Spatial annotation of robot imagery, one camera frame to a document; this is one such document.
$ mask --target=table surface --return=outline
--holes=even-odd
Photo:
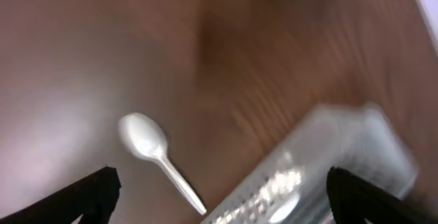
[[[112,223],[198,223],[117,122],[155,119],[213,210],[318,103],[381,105],[438,196],[438,59],[415,0],[0,0],[0,216],[104,165]]]

